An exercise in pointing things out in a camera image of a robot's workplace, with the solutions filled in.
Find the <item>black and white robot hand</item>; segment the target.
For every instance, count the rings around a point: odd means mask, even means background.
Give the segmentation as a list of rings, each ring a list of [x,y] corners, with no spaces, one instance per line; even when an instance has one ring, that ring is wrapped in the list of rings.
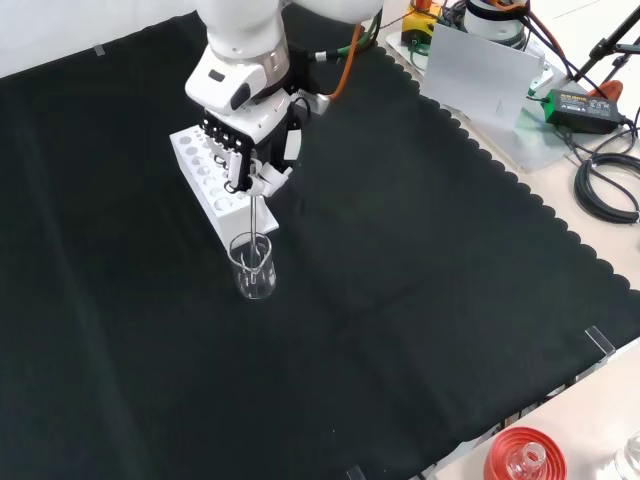
[[[299,100],[280,89],[229,114],[204,108],[201,127],[226,170],[226,191],[270,197],[288,182],[311,116],[308,102],[299,107]]]

